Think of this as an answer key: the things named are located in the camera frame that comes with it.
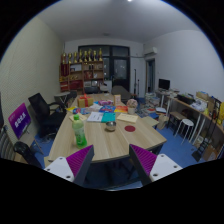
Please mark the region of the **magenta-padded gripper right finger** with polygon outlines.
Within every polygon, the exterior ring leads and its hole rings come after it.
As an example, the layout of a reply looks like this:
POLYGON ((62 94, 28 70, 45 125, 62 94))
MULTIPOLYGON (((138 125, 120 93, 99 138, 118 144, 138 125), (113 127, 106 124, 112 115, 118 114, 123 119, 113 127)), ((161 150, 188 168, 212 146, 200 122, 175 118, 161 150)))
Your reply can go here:
POLYGON ((133 144, 129 145, 129 154, 143 186, 182 169, 167 155, 155 155, 133 144))

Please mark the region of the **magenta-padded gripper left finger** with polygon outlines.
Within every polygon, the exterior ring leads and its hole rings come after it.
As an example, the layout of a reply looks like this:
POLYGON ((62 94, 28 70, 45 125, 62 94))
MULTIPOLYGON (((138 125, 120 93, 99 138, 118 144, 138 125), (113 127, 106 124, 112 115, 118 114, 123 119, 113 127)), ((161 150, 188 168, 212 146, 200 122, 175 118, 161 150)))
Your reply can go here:
POLYGON ((58 157, 45 168, 45 171, 82 186, 93 156, 94 146, 90 145, 67 158, 58 157))

